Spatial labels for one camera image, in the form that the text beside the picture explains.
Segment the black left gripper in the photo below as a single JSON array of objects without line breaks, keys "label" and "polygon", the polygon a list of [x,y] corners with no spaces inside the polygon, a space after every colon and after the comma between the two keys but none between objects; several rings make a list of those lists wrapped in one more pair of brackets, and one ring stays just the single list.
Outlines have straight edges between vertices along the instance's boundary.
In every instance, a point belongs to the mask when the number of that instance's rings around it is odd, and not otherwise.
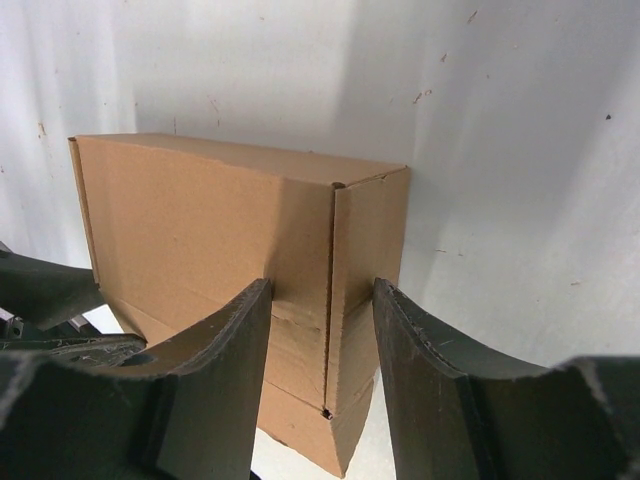
[{"label": "black left gripper", "polygon": [[1,369],[41,355],[84,367],[119,366],[146,347],[102,333],[88,318],[104,310],[90,269],[36,259],[1,246]]}]

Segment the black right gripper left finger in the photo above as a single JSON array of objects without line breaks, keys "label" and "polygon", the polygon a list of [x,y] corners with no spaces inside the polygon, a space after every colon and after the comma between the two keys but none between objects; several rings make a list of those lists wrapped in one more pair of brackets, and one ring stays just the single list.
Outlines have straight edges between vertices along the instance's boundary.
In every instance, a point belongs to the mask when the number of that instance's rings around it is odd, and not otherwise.
[{"label": "black right gripper left finger", "polygon": [[249,479],[272,294],[219,311],[118,366],[1,357],[5,479]]}]

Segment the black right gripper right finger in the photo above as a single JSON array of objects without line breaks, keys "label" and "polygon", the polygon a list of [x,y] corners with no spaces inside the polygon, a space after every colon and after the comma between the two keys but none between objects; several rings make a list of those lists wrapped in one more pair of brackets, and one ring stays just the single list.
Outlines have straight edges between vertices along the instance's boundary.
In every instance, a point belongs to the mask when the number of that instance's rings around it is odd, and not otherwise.
[{"label": "black right gripper right finger", "polygon": [[639,360],[552,367],[496,351],[377,279],[373,314],[400,479],[635,479]]}]

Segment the brown cardboard paper box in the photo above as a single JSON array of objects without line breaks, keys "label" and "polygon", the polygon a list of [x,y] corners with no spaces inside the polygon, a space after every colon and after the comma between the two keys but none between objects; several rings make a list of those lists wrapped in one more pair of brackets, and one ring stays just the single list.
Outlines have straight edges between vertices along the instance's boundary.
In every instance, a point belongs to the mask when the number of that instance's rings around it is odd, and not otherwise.
[{"label": "brown cardboard paper box", "polygon": [[257,278],[273,304],[258,425],[344,477],[378,367],[372,289],[396,280],[405,165],[165,134],[69,141],[95,280],[156,345]]}]

